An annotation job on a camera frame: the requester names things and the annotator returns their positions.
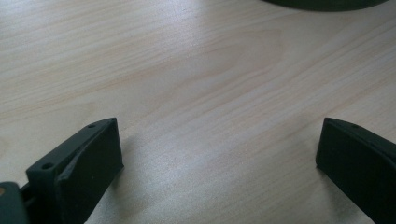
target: light wood surface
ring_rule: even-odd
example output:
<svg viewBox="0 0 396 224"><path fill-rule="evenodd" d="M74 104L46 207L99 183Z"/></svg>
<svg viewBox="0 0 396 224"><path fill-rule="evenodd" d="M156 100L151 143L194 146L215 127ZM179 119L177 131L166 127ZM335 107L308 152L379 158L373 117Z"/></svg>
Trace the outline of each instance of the light wood surface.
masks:
<svg viewBox="0 0 396 224"><path fill-rule="evenodd" d="M396 1L1 1L0 180L117 117L87 223L372 223L321 171L325 117L396 141Z"/></svg>

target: wooden table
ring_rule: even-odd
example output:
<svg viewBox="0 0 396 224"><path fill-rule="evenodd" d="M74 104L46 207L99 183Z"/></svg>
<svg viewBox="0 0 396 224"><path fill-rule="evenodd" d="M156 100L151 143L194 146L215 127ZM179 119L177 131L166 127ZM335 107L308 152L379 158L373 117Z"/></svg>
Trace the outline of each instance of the wooden table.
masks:
<svg viewBox="0 0 396 224"><path fill-rule="evenodd" d="M316 168L325 117L396 141L396 1L0 2L0 180L117 117L87 223L372 223Z"/></svg>

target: black plastic part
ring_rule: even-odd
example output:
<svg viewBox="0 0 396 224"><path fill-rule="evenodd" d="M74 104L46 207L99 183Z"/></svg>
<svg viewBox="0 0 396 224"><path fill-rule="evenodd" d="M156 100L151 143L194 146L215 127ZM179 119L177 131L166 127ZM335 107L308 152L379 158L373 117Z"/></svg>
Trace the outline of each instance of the black plastic part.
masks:
<svg viewBox="0 0 396 224"><path fill-rule="evenodd" d="M317 165L375 223L396 223L396 145L338 119L325 119Z"/></svg>
<svg viewBox="0 0 396 224"><path fill-rule="evenodd" d="M28 224L20 188L12 182L0 183L0 223Z"/></svg>
<svg viewBox="0 0 396 224"><path fill-rule="evenodd" d="M2 183L13 190L0 203L16 204L9 215L13 224L84 223L122 168L117 120L97 121L27 169L29 183L21 190ZM29 222L19 214L27 214ZM3 217L0 223L6 223Z"/></svg>
<svg viewBox="0 0 396 224"><path fill-rule="evenodd" d="M349 11L373 7L388 0L265 0L266 2L314 11Z"/></svg>

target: dark round object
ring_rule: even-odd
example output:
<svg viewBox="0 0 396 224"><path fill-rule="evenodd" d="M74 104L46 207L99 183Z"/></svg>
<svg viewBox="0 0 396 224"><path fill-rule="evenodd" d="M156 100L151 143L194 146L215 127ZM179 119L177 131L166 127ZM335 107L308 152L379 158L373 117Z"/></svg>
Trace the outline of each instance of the dark round object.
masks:
<svg viewBox="0 0 396 224"><path fill-rule="evenodd" d="M387 0L265 0L266 2L313 11L349 11L386 2Z"/></svg>

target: wood grain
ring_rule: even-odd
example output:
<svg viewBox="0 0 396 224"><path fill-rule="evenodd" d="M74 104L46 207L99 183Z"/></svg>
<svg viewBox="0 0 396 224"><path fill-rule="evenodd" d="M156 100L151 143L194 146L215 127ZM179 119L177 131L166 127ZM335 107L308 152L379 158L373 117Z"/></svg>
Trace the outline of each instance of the wood grain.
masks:
<svg viewBox="0 0 396 224"><path fill-rule="evenodd" d="M396 2L1 1L0 180L117 117L87 223L372 223L316 168L325 117L396 141Z"/></svg>

